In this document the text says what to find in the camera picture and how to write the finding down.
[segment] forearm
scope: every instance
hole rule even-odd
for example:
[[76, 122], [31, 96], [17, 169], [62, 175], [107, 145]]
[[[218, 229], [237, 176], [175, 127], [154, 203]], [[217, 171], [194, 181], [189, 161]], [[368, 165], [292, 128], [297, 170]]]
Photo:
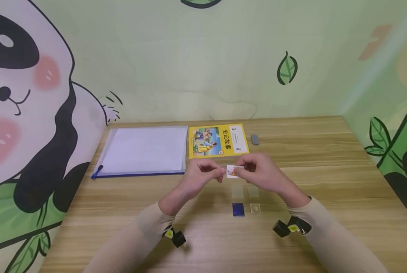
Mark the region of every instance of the forearm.
[[187, 201], [180, 190], [174, 189], [157, 204], [147, 207], [97, 251], [85, 272], [128, 273], [135, 270], [157, 246], [164, 229], [172, 224]]
[[289, 207], [288, 210], [292, 216], [301, 218], [312, 226], [305, 238], [328, 272], [387, 272], [375, 254], [336, 221], [315, 198], [303, 207]]

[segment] panda face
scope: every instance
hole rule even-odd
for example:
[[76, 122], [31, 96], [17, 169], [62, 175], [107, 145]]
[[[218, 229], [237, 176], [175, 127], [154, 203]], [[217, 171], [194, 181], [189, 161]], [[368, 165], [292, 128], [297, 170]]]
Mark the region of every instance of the panda face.
[[0, 183], [54, 136], [73, 64], [63, 38], [30, 1], [0, 0]]

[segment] panda eye patch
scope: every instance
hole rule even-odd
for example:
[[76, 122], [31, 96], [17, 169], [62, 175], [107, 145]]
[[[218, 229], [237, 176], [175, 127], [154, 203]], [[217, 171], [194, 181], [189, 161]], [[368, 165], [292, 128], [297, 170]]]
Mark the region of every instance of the panda eye patch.
[[0, 68], [24, 69], [36, 65], [40, 54], [22, 27], [0, 15]]

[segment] blue card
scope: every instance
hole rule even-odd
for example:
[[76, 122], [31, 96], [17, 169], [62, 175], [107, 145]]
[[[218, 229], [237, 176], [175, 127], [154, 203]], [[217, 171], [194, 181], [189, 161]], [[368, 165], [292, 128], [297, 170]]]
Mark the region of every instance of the blue card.
[[244, 217], [243, 203], [232, 203], [232, 213], [234, 216], [243, 216]]

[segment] gray eraser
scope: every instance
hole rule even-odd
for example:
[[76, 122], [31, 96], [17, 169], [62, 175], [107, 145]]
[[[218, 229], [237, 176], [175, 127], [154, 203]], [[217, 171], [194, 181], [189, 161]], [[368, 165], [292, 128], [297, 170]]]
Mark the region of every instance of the gray eraser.
[[251, 135], [250, 137], [252, 138], [253, 145], [259, 145], [258, 135]]

